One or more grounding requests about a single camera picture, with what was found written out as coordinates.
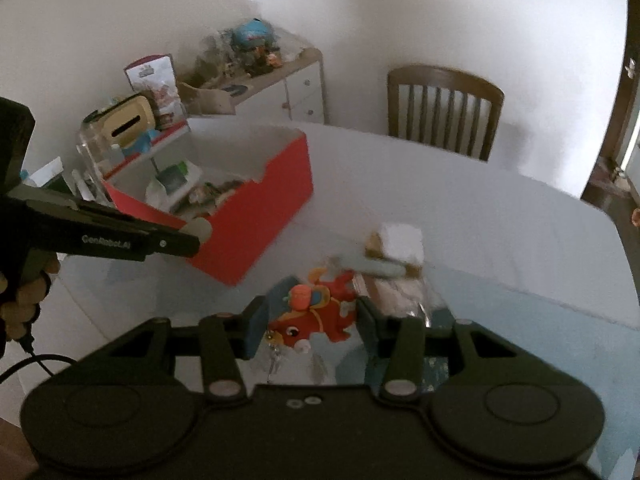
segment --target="figurine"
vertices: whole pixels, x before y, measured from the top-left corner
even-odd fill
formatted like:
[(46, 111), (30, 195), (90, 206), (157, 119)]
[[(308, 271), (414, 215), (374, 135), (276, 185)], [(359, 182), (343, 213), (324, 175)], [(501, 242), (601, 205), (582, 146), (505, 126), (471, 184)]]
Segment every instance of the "figurine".
[(299, 351), (308, 351), (309, 336), (313, 332), (324, 332), (329, 341), (345, 341), (350, 334), (344, 329), (355, 321), (355, 312), (340, 315), (340, 303), (354, 301), (357, 293), (348, 287), (353, 271), (348, 270), (332, 282), (322, 282), (320, 277), (326, 269), (314, 269), (309, 273), (312, 285), (295, 285), (287, 298), (290, 312), (282, 314), (269, 323), (271, 340)]

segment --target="white wall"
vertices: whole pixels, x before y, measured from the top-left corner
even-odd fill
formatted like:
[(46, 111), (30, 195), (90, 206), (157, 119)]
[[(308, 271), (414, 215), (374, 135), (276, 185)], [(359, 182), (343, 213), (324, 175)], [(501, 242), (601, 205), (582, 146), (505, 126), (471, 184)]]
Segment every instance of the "white wall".
[(506, 100), (490, 159), (579, 196), (620, 77), (626, 0), (255, 0), (324, 53), (331, 124), (386, 132), (386, 72), (452, 66)]
[(25, 168), (75, 158), (80, 121), (131, 92), (122, 69), (148, 54), (189, 59), (246, 0), (0, 0), (0, 95), (36, 118)]

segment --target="wooden chair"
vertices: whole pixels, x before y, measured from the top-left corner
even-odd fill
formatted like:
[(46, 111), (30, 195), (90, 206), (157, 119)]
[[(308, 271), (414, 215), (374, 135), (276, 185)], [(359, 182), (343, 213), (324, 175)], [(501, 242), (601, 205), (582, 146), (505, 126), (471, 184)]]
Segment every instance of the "wooden chair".
[[(392, 137), (400, 137), (400, 86), (404, 85), (409, 87), (409, 94), (402, 138), (488, 160), (504, 102), (504, 94), (497, 86), (478, 76), (450, 68), (427, 65), (396, 68), (389, 72), (387, 78), (389, 135)], [(422, 93), (417, 132), (414, 120), (416, 87)], [(435, 98), (430, 107), (433, 91), (429, 89), (433, 88)], [(442, 99), (443, 90), (448, 93), (446, 102)], [(479, 136), (482, 110), (485, 111), (482, 122), (486, 119), (486, 127)]]

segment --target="open cardboard box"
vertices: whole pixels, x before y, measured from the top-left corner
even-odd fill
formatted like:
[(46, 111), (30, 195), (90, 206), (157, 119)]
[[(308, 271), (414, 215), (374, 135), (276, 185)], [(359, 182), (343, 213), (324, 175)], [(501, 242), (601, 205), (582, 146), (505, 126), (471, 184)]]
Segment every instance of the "open cardboard box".
[(144, 202), (156, 171), (190, 160), (203, 181), (220, 174), (247, 179), (207, 220), (211, 238), (191, 263), (235, 285), (313, 193), (306, 135), (283, 126), (255, 126), (217, 118), (190, 118), (182, 128), (113, 173), (105, 186), (117, 208), (174, 228), (185, 221)]

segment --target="table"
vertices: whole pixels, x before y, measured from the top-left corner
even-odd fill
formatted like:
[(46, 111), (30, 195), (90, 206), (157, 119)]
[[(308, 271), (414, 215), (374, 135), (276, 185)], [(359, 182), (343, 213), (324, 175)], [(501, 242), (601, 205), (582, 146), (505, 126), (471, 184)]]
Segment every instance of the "table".
[[(235, 118), (195, 121), (242, 125)], [(82, 357), (149, 317), (193, 324), (212, 312), (238, 312), (282, 277), (304, 276), (329, 254), (357, 250), (379, 222), (410, 222), (423, 230), (428, 278), (454, 314), (478, 320), (598, 392), (610, 422), (592, 460), (607, 475), (617, 467), (611, 478), (629, 478), (627, 449), (640, 446), (633, 416), (640, 410), (631, 403), (640, 388), (628, 373), (640, 356), (640, 307), (612, 222), (544, 184), (453, 153), (300, 127), (314, 196), (239, 286), (223, 286), (171, 256), (143, 264), (70, 257), (34, 326), (36, 350)], [(343, 350), (329, 361), (338, 362)], [(19, 357), (14, 351), (8, 358)], [(186, 383), (197, 380), (194, 363), (180, 373)], [(13, 407), (15, 420), (20, 391), (43, 378), (30, 367), (20, 384), (8, 384), (0, 416), (10, 420), (5, 412)]]

